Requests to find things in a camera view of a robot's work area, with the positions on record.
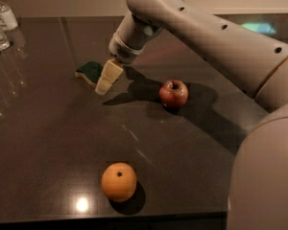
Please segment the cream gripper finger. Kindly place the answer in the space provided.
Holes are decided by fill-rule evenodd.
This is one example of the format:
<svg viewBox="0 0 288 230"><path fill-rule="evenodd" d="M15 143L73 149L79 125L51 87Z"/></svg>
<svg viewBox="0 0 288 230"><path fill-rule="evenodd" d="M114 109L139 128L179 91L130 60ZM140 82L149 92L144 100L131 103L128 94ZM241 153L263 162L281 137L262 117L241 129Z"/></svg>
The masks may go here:
<svg viewBox="0 0 288 230"><path fill-rule="evenodd" d="M106 95L112 85L123 73L123 66L115 59L108 60L102 70L101 76L97 81L95 92L98 95Z"/></svg>

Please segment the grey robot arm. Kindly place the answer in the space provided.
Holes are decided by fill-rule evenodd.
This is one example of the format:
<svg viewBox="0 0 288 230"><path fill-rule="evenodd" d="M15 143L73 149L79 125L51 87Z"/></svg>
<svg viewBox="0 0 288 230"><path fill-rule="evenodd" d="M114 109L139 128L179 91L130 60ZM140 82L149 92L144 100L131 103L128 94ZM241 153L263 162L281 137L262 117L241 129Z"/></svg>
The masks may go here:
<svg viewBox="0 0 288 230"><path fill-rule="evenodd" d="M235 157L227 230L288 230L288 44L189 7L182 0L126 0L96 91L108 92L162 29L176 36L269 114Z"/></svg>

